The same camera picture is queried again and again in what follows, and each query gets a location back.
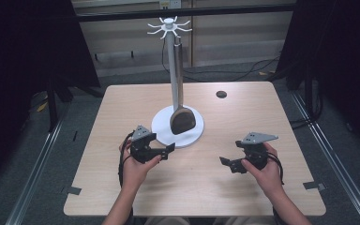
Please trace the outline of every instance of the table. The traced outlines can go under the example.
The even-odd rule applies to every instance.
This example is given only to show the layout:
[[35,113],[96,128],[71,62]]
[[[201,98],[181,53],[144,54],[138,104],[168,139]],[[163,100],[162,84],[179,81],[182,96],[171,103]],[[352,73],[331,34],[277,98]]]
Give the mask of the table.
[[[219,98],[217,91],[227,97]],[[270,144],[284,169],[285,190],[309,216],[325,213],[318,189],[305,190],[313,181],[276,90],[270,82],[185,83],[184,103],[203,117],[201,138],[175,149],[169,159],[149,172],[133,204],[136,217],[269,216],[272,205],[255,179],[231,173],[219,157],[245,154],[235,146],[249,132],[278,135]],[[119,191],[119,144],[138,125],[151,128],[158,111],[172,105],[171,85],[132,84],[108,87],[97,114],[64,212],[69,216],[105,216]],[[151,142],[151,147],[163,147]]]

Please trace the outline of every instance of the black horizontal bar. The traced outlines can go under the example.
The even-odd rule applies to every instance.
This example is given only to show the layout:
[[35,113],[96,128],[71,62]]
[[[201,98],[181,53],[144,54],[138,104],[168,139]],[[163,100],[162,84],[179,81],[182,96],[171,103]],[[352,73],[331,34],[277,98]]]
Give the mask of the black horizontal bar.
[[180,8],[165,10],[146,10],[131,12],[114,12],[114,13],[85,13],[78,14],[75,17],[52,17],[46,20],[59,20],[71,22],[98,22],[98,21],[118,21],[133,20],[145,18],[167,18],[167,17],[184,17],[184,16],[205,16],[205,15],[224,15],[224,14],[242,14],[242,13],[262,13],[262,12],[281,12],[293,11],[295,4],[283,5],[260,5],[249,7],[200,7],[200,8]]

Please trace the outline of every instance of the hand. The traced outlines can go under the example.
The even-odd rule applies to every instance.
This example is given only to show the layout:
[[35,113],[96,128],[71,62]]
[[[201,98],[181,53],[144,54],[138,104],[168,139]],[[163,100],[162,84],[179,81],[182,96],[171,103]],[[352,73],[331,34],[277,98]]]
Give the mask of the hand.
[[[269,143],[264,143],[267,151],[277,156],[277,150],[274,149]],[[279,177],[279,167],[271,158],[267,159],[267,165],[260,171],[253,166],[246,159],[241,160],[242,165],[252,174],[259,186],[264,191],[264,194],[274,194],[277,191],[283,191],[282,182]]]
[[[140,163],[134,159],[128,149],[131,146],[131,140],[127,140],[124,150],[124,183],[123,188],[136,188],[138,189],[144,182],[147,173],[155,167],[161,160],[161,156],[156,156],[153,159]],[[119,146],[119,151],[122,150],[122,144]]]

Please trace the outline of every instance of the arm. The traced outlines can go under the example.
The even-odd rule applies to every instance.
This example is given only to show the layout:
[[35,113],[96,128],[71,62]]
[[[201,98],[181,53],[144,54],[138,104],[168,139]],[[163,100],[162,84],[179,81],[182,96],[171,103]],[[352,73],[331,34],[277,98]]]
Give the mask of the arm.
[[104,225],[123,225],[127,221],[139,187],[144,182],[147,173],[155,167],[161,159],[161,156],[156,156],[145,164],[142,164],[133,157],[128,158],[130,156],[128,152],[130,145],[131,141],[128,141],[124,151],[124,183],[110,213],[103,221]]
[[[277,156],[277,150],[264,143],[268,152]],[[277,213],[287,224],[311,224],[303,213],[292,202],[283,189],[279,168],[275,161],[268,159],[267,165],[259,171],[249,161],[242,159],[242,165],[256,178],[265,196],[273,204]]]

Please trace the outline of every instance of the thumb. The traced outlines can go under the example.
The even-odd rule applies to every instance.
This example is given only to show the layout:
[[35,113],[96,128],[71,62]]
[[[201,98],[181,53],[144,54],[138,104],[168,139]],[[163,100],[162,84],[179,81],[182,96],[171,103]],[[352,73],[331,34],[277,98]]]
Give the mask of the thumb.
[[245,169],[247,169],[247,171],[249,171],[250,174],[252,174],[254,177],[256,177],[258,175],[258,173],[260,172],[255,166],[253,166],[253,164],[251,164],[246,159],[242,159],[241,163],[245,167]]
[[153,159],[145,162],[145,165],[148,170],[151,170],[154,168],[157,164],[159,164],[160,160],[162,159],[161,155],[157,155],[156,157],[153,157]]

